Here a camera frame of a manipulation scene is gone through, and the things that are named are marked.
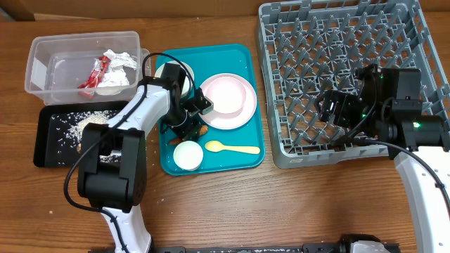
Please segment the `red snack wrapper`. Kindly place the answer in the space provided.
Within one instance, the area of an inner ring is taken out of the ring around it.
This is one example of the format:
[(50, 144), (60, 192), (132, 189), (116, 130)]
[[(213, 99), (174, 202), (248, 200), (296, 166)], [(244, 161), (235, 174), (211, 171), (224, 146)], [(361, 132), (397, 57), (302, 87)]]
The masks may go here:
[(79, 95), (85, 98), (93, 98), (95, 91), (94, 89), (102, 81), (104, 74), (108, 70), (108, 66), (111, 62), (107, 56), (101, 56), (97, 58), (94, 62), (94, 67), (89, 75), (88, 79), (81, 85), (78, 86), (81, 91), (78, 92)]

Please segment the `white rice pile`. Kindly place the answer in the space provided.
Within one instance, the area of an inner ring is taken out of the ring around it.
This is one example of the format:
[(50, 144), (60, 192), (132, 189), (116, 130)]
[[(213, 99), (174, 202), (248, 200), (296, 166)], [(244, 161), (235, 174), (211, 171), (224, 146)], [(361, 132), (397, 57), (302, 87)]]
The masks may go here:
[(118, 110), (53, 114), (49, 121), (45, 167), (72, 166), (81, 153), (82, 132), (89, 123), (105, 124)]

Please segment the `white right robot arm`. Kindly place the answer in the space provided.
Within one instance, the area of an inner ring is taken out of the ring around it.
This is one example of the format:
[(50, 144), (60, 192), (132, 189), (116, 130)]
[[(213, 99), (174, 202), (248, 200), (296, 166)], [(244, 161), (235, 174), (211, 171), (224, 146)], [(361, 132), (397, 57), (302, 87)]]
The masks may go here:
[(332, 146), (383, 145), (404, 184), (419, 252), (449, 251), (449, 126), (424, 115), (421, 72), (412, 68), (357, 68), (359, 94), (328, 90), (314, 106), (322, 122), (349, 131)]

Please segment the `pink bowl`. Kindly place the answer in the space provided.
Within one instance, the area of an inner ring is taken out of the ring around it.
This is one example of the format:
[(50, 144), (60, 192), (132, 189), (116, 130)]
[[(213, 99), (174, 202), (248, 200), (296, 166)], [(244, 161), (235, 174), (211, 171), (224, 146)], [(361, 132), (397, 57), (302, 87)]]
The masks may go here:
[(246, 99), (245, 87), (234, 77), (216, 78), (205, 91), (214, 103), (214, 110), (225, 115), (241, 110)]

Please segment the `orange carrot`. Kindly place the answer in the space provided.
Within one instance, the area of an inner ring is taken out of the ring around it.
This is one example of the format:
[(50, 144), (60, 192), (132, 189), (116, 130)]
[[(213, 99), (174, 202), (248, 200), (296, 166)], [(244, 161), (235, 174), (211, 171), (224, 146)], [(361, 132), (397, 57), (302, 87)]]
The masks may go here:
[[(207, 132), (208, 132), (208, 126), (202, 125), (199, 130), (199, 136), (204, 136)], [(180, 138), (174, 138), (168, 143), (168, 145), (178, 145), (181, 142), (182, 142), (182, 140)]]

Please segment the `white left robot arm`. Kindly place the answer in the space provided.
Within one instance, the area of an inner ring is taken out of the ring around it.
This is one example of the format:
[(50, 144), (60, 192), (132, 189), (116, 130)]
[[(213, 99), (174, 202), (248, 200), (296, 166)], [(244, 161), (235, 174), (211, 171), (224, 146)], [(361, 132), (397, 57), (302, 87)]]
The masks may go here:
[(147, 184), (146, 138), (159, 124), (181, 141), (200, 138), (199, 115), (213, 109), (185, 64), (174, 58), (159, 77), (144, 75), (136, 95), (105, 124), (82, 132), (81, 155), (65, 178), (69, 204), (99, 213), (107, 222), (116, 252), (151, 252), (141, 201)]

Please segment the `white bowl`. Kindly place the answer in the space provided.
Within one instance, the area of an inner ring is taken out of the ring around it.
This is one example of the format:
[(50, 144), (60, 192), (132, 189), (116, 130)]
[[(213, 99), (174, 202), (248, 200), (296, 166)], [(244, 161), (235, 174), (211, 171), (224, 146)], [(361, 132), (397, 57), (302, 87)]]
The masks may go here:
[[(162, 64), (161, 66), (159, 66), (159, 68), (155, 72), (155, 77), (161, 77), (162, 71), (164, 69), (164, 65), (165, 64)], [(188, 70), (188, 73), (194, 79), (193, 69), (185, 62), (182, 62), (182, 65), (184, 65), (186, 67), (186, 69)], [(191, 88), (192, 88), (192, 83), (191, 83), (190, 79), (188, 78), (188, 75), (186, 74), (186, 78), (184, 80), (184, 85), (183, 85), (183, 88), (181, 90), (181, 98), (187, 97), (189, 91), (191, 90)]]

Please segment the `pink plate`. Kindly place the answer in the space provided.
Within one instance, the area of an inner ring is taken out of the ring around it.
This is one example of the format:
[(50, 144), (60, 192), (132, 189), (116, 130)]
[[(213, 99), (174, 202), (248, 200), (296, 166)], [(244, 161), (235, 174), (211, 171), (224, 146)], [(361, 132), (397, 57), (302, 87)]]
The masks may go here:
[(243, 126), (246, 124), (254, 115), (256, 109), (257, 109), (257, 95), (256, 91), (253, 88), (253, 86), (250, 84), (249, 81), (244, 79), (243, 77), (231, 74), (231, 73), (221, 73), (216, 74), (208, 79), (206, 79), (201, 85), (200, 88), (202, 89), (203, 93), (206, 94), (206, 88), (209, 86), (209, 84), (216, 78), (219, 77), (234, 77), (237, 80), (239, 80), (246, 90), (246, 99), (244, 102), (244, 105), (241, 110), (238, 112), (232, 113), (232, 114), (220, 114), (216, 112), (213, 108), (213, 110), (206, 114), (206, 115), (200, 115), (200, 118), (209, 126), (214, 127), (216, 129), (221, 130), (232, 130), (237, 129), (238, 127)]

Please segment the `white napkin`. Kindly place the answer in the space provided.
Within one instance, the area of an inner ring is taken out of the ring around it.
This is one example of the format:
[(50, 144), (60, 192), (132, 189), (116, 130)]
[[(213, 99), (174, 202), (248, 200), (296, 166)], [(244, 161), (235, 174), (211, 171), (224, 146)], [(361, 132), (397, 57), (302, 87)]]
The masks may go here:
[(122, 91), (116, 89), (116, 86), (129, 86), (124, 68), (136, 70), (137, 57), (131, 56), (127, 52), (115, 53), (111, 49), (108, 49), (103, 55), (110, 59), (110, 63), (102, 80), (98, 83), (96, 93), (100, 96), (114, 96)]

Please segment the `yellow plastic spoon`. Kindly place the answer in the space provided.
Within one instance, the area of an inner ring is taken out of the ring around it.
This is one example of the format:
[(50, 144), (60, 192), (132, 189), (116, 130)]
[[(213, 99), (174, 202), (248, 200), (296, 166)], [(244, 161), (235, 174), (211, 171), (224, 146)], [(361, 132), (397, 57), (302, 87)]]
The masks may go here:
[(257, 146), (232, 146), (232, 145), (224, 145), (219, 141), (208, 141), (205, 144), (205, 148), (214, 153), (218, 153), (224, 150), (233, 151), (238, 153), (246, 153), (252, 155), (260, 154), (261, 150)]

